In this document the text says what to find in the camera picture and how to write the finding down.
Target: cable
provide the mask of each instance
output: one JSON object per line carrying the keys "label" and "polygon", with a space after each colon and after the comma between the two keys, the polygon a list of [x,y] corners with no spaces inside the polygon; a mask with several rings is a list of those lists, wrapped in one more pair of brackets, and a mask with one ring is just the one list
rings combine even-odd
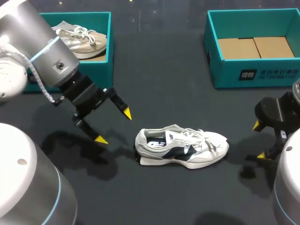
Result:
{"label": "cable", "polygon": [[34,75],[34,78],[39,86],[39,88],[41,89],[43,95],[45,95],[45,97],[51,102],[53,103],[55,106],[57,106],[59,103],[62,102],[62,100],[65,99],[64,96],[61,96],[60,99],[58,101],[55,101],[53,99],[53,97],[47,92],[46,88],[43,85],[43,82],[41,80],[41,78],[39,77],[36,69],[34,68],[33,64],[30,62],[30,60],[21,52],[19,52],[15,47],[13,47],[11,44],[9,43],[0,43],[0,47],[2,47],[2,50],[6,51],[7,53],[10,54],[17,54],[18,56],[20,56],[23,60],[25,60],[27,67],[29,67],[29,69],[31,70],[32,74]]}

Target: shoe tongue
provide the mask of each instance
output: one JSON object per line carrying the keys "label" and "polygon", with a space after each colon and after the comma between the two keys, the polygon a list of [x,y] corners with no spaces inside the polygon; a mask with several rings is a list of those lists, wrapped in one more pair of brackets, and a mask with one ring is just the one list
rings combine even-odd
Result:
{"label": "shoe tongue", "polygon": [[188,138],[180,132],[169,131],[165,132],[165,142],[166,144],[171,143],[174,139],[187,140]]}
{"label": "shoe tongue", "polygon": [[59,25],[57,25],[58,29],[67,30],[67,31],[74,31],[75,27],[66,21],[62,21]]}

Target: dark gray table surface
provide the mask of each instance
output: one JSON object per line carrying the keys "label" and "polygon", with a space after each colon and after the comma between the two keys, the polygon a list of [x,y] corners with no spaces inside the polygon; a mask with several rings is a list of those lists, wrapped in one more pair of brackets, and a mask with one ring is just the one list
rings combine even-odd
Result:
{"label": "dark gray table surface", "polygon": [[[245,156],[261,153],[275,140],[271,129],[252,131],[254,106],[287,89],[214,89],[201,37],[207,9],[291,8],[299,1],[61,1],[33,3],[40,12],[112,11],[115,88],[133,120],[109,101],[88,117],[108,140],[106,150],[73,126],[69,102],[55,108],[41,94],[2,106],[0,122],[27,133],[69,180],[78,198],[77,225],[276,224],[271,208],[276,170]],[[225,135],[231,141],[228,157],[193,171],[138,165],[132,148],[138,131],[171,124]],[[245,165],[253,168],[253,178],[241,177]]]}

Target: teal box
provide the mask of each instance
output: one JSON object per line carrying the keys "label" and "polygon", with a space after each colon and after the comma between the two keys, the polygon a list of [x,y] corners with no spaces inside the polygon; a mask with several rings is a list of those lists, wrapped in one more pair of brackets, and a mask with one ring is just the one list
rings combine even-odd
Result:
{"label": "teal box", "polygon": [[[295,58],[225,60],[218,39],[285,37]],[[300,78],[300,12],[210,10],[204,47],[215,88],[287,87]]]}
{"label": "teal box", "polygon": [[[41,15],[50,26],[55,26],[64,20],[107,35],[106,60],[80,61],[79,70],[102,89],[112,87],[114,38],[111,12],[41,13]],[[57,88],[47,88],[47,90],[59,91]],[[28,82],[25,91],[40,91],[40,89],[37,84]]]}

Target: shoe sole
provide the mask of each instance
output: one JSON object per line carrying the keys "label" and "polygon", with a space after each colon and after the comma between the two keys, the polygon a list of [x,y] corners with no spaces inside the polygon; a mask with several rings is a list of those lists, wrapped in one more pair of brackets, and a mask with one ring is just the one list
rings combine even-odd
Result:
{"label": "shoe sole", "polygon": [[183,166],[185,166],[188,169],[200,169],[206,166],[209,166],[211,164],[216,163],[217,161],[221,160],[224,156],[226,156],[226,154],[224,154],[222,157],[217,158],[215,160],[212,160],[210,162],[205,162],[205,163],[190,163],[190,162],[185,162],[182,160],[178,160],[178,159],[160,159],[160,160],[156,160],[156,159],[151,159],[151,158],[144,158],[142,157],[136,150],[135,145],[134,145],[134,149],[135,149],[135,159],[138,162],[138,164],[140,165],[166,165],[168,163],[177,163],[177,164],[181,164]]}
{"label": "shoe sole", "polygon": [[91,53],[73,53],[77,59],[79,60],[87,60],[87,59],[90,59],[90,58],[93,58],[99,54],[101,54],[102,52],[104,52],[106,50],[106,48],[104,49],[101,49],[99,51],[96,51],[96,52],[91,52]]}

